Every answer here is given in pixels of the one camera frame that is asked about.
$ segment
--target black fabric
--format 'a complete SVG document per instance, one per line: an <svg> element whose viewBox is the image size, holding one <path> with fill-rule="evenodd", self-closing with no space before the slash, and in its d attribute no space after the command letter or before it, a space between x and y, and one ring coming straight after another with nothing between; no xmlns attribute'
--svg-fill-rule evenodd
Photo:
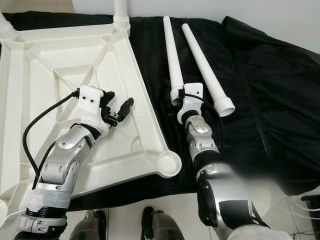
<svg viewBox="0 0 320 240"><path fill-rule="evenodd" d="M195 116L195 115L199 115L199 113L196 110L189 110L186 111L182 116L181 116L181 122L182 124L185 126L186 125L186 121L188 120L188 118Z"/></svg>
<svg viewBox="0 0 320 240"><path fill-rule="evenodd" d="M108 24L112 16L26 12L5 14L17 30ZM170 106L170 80L162 17L130 19L130 42L168 147L182 160L170 179L157 175L110 187L71 201L69 210L98 209L196 191L195 169L184 127ZM223 159L245 177L272 176L289 195L320 182L320 56L276 40L227 17L172 18L185 83L203 82L181 26L188 23L216 77L235 105L224 117ZM203 98L213 104L206 88ZM203 117L220 145L221 127L213 112Z"/></svg>

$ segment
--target white pipe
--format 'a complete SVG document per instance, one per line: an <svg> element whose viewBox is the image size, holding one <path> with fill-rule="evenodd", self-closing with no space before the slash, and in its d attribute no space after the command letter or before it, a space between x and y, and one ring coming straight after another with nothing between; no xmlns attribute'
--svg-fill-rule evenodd
<svg viewBox="0 0 320 240"><path fill-rule="evenodd" d="M114 0L113 26L118 31L126 31L130 36L127 0Z"/></svg>
<svg viewBox="0 0 320 240"><path fill-rule="evenodd" d="M171 82L171 103L177 105L177 99L179 97L179 90L184 87L184 80L182 78L174 33L172 32L170 17L163 17L164 35L166 44L166 54L168 57L170 82Z"/></svg>
<svg viewBox="0 0 320 240"><path fill-rule="evenodd" d="M128 16L127 0L114 0L114 15L119 17Z"/></svg>
<svg viewBox="0 0 320 240"><path fill-rule="evenodd" d="M220 117L225 117L234 112L236 109L233 102L229 97L226 96L224 90L222 89L215 73L210 67L206 56L202 52L195 36L193 35L188 24L182 25L182 30L185 38L189 44L192 51L194 59L200 69L201 75L205 81L205 84L210 92L210 95L214 101L214 108L219 113Z"/></svg>
<svg viewBox="0 0 320 240"><path fill-rule="evenodd" d="M17 36L16 30L0 12L0 41L14 39Z"/></svg>

